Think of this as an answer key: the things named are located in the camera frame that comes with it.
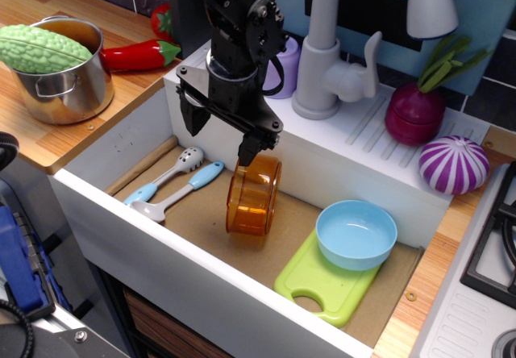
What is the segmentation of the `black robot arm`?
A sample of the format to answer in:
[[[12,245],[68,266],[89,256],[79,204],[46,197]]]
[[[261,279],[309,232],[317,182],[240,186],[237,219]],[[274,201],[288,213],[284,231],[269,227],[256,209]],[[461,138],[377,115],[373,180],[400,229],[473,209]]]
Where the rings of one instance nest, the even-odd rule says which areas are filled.
[[[243,134],[239,164],[249,166],[277,145],[283,123],[264,100],[280,91],[265,89],[268,67],[283,68],[277,56],[289,38],[276,0],[202,0],[211,25],[206,67],[177,69],[181,114],[196,135],[216,116]]]

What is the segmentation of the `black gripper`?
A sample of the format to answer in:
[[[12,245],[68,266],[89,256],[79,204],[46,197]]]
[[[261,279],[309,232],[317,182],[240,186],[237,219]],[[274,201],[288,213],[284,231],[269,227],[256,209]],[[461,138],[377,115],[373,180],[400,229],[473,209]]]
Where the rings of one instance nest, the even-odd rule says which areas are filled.
[[[277,146],[283,123],[264,100],[254,73],[233,80],[209,69],[181,65],[177,77],[181,114],[192,136],[212,115],[243,132],[238,157],[239,165],[244,167],[262,151]]]

